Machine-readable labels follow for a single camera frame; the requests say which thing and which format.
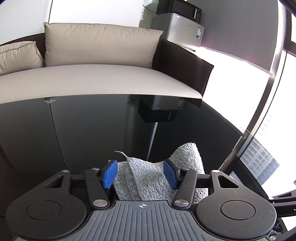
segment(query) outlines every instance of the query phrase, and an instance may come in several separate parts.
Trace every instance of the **refrigerator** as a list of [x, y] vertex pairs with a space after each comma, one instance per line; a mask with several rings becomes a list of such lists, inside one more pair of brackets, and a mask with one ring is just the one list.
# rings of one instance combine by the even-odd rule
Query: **refrigerator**
[[162, 30], [161, 38], [191, 51], [195, 51], [201, 46], [205, 31], [205, 28], [200, 24], [176, 13], [154, 16], [150, 28]]

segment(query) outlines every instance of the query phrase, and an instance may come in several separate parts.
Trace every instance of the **back cushion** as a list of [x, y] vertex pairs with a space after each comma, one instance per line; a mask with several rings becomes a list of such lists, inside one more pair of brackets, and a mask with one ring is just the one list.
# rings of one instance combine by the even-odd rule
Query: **back cushion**
[[0, 75], [44, 67], [36, 43], [23, 41], [0, 46]]
[[163, 31], [110, 24], [44, 23], [45, 65], [117, 64], [152, 68]]

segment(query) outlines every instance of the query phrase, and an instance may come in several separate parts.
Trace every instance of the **sofa seat cushion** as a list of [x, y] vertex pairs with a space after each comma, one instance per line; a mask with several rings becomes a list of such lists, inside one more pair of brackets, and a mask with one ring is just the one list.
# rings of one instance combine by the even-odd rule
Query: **sofa seat cushion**
[[44, 23], [46, 66], [120, 64], [152, 68], [163, 31], [97, 23]]
[[50, 96], [92, 94], [202, 98], [196, 90], [164, 73], [135, 66], [64, 65], [0, 76], [0, 103]]
[[44, 60], [32, 41], [0, 46], [0, 76], [17, 71], [44, 67]]

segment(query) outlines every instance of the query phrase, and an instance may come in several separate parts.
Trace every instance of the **gray towel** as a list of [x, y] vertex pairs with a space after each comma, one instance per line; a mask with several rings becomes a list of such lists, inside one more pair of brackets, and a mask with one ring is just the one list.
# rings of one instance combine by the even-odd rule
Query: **gray towel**
[[[120, 200], [167, 200], [172, 203], [177, 190], [173, 190], [163, 174], [163, 161], [151, 163], [128, 157], [118, 163], [118, 174], [113, 182]], [[180, 146], [170, 157], [178, 168], [191, 168], [204, 174], [202, 160], [194, 143]], [[197, 188], [193, 203], [207, 196], [207, 188]]]

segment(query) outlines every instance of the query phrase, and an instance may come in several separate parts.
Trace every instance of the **metal screw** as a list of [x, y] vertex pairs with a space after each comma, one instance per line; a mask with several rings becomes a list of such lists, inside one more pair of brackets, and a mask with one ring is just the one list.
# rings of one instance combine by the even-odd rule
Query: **metal screw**
[[178, 199], [175, 201], [175, 205], [178, 207], [186, 207], [189, 205], [189, 202], [185, 199]]
[[107, 202], [106, 200], [104, 200], [104, 199], [98, 199], [98, 200], [95, 200], [95, 201], [93, 202], [93, 204], [94, 204], [96, 207], [105, 207], [105, 206], [108, 204], [108, 202]]

